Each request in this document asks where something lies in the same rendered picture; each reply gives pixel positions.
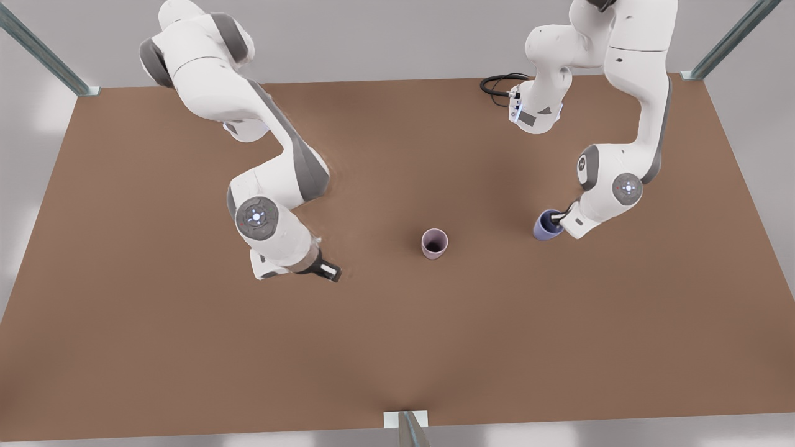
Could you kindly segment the pink cup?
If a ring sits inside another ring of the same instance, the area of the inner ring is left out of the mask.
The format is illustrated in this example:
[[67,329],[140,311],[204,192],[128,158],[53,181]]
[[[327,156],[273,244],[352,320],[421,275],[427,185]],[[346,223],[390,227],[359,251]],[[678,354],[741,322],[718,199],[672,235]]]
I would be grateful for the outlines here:
[[430,228],[423,233],[420,243],[424,257],[436,260],[448,248],[448,235],[441,229]]

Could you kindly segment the purple cup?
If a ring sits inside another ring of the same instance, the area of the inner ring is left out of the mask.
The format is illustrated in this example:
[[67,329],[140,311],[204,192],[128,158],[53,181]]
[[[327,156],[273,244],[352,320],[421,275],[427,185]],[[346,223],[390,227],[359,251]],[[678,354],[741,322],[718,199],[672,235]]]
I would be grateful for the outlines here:
[[554,237],[557,237],[560,233],[564,232],[565,229],[562,227],[557,220],[553,219],[553,216],[559,216],[560,212],[554,209],[546,210],[539,215],[539,218],[535,221],[534,228],[533,228],[533,235],[537,240],[546,241],[551,240]]

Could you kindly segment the silver frame post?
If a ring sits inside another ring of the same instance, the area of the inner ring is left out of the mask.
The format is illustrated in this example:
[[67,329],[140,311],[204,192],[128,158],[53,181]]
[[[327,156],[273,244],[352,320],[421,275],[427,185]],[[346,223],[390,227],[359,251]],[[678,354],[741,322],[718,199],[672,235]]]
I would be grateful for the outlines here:
[[397,429],[399,447],[431,447],[425,434],[429,426],[426,410],[384,412],[383,426]]
[[87,85],[57,54],[43,43],[8,7],[0,1],[0,29],[28,51],[49,73],[78,97],[97,96],[101,88]]
[[710,49],[696,66],[689,71],[681,71],[683,80],[705,80],[718,67],[719,63],[741,43],[783,0],[757,0],[744,13],[738,22]]

